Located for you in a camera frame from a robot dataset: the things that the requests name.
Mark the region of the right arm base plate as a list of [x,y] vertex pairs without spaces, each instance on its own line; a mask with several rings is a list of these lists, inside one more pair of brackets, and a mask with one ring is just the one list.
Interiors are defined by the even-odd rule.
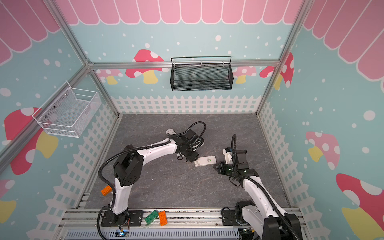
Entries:
[[245,206],[240,209],[223,208],[221,210],[224,226],[262,227],[261,213],[256,206]]

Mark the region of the white remote control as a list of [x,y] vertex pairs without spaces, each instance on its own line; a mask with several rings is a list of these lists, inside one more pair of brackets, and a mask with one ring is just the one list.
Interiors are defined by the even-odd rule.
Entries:
[[196,167],[202,167],[208,165],[215,165],[217,163],[217,160],[215,156],[200,157],[194,163]]
[[166,130],[166,134],[169,138],[177,137],[178,134],[173,129]]

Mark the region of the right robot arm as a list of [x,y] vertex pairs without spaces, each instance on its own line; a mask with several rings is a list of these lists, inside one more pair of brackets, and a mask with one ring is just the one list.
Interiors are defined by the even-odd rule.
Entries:
[[214,165],[218,174],[228,176],[230,183],[242,187],[251,197],[250,201],[236,203],[234,210],[222,209],[223,223],[234,221],[240,226],[249,225],[259,240],[301,240],[301,223],[295,214],[287,213],[271,196],[256,170],[249,168],[247,150],[237,149],[237,135],[225,154],[232,162],[221,161]]

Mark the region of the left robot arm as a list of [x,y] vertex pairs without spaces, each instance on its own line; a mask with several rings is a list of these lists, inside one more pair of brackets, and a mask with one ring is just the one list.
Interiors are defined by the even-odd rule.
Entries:
[[145,164],[172,154],[176,154],[178,160],[197,161],[197,149],[204,144],[206,128],[206,123],[198,121],[182,133],[169,130],[163,141],[143,147],[128,145],[121,153],[106,160],[98,170],[98,177],[112,189],[112,200],[100,210],[102,225],[122,226],[130,222],[128,201],[131,189]]

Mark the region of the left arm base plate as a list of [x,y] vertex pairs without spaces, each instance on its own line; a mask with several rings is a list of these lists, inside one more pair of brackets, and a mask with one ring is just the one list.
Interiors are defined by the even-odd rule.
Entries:
[[112,210],[107,210],[102,216],[102,227],[140,227],[144,211],[126,210],[116,215]]

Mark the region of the orange brick on left arm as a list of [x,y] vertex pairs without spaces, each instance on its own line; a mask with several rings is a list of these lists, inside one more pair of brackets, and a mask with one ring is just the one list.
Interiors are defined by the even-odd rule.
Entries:
[[103,196],[107,196],[108,194],[111,194],[113,192],[113,189],[110,186],[106,186],[103,189],[101,189],[101,194]]

